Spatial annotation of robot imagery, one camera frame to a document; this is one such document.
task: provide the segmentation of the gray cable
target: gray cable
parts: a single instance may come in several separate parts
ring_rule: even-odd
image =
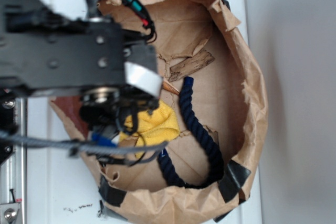
[[[164,149],[168,142],[165,141],[159,145],[144,146],[144,147],[108,147],[93,145],[87,141],[53,141],[53,140],[41,140],[33,137],[10,135],[7,131],[0,130],[0,139],[5,142],[10,142],[16,145],[24,145],[25,147],[44,148],[53,147],[66,150],[77,150],[79,152],[87,152],[95,155],[125,155],[128,153],[149,152],[149,151],[161,151]]]

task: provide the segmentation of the screw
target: screw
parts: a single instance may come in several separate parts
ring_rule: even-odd
[[[124,48],[124,56],[125,56],[125,57],[128,57],[128,56],[130,56],[131,54],[132,54],[131,49],[129,49],[129,48]]]
[[[9,153],[11,152],[12,148],[10,146],[6,146],[5,147],[5,152]]]
[[[3,47],[6,45],[5,37],[0,37],[0,47]]]
[[[50,60],[48,65],[50,68],[55,69],[59,67],[59,62],[58,60]]]
[[[16,219],[16,211],[12,208],[8,208],[5,211],[4,216],[8,223],[12,223]]]
[[[106,57],[102,57],[98,60],[98,66],[100,68],[106,68],[108,66],[108,60]]]
[[[99,97],[95,100],[95,103],[104,103],[107,101],[106,97]]]
[[[8,110],[14,108],[14,106],[15,106],[15,100],[9,100],[2,103],[2,107]]]
[[[98,43],[98,44],[104,44],[105,43],[105,38],[103,37],[103,36],[101,36],[101,35],[99,35],[99,36],[97,36],[97,38],[96,38],[96,42]]]
[[[47,38],[49,43],[55,43],[57,41],[57,37],[55,34],[50,34]]]

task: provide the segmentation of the white surface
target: white surface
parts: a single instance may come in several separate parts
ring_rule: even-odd
[[[84,0],[43,0],[55,11],[71,18],[84,17]],[[233,13],[242,20],[241,33],[247,39],[244,0],[228,0]],[[44,98],[30,99],[28,134],[53,140],[67,139],[62,123]],[[59,150],[28,151],[28,224],[125,223],[111,218],[98,218],[97,186],[80,159],[69,159]],[[261,224],[258,174],[251,199],[232,211],[221,223]]]
[[[246,2],[270,105],[264,224],[335,223],[336,0]]]

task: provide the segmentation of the white wall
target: white wall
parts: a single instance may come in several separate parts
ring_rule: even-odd
[[[336,223],[336,0],[246,0],[266,79],[264,224]]]

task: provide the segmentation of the wooden stick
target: wooden stick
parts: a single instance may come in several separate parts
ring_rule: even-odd
[[[168,82],[165,77],[163,78],[162,87],[163,87],[164,90],[167,90],[167,91],[169,91],[173,94],[180,95],[179,90],[176,87],[174,87],[173,85],[171,85],[170,82]]]
[[[169,81],[177,81],[185,76],[188,76],[213,62],[215,58],[205,49],[202,49],[193,57],[187,58],[184,61],[176,64],[170,68],[172,75]]]

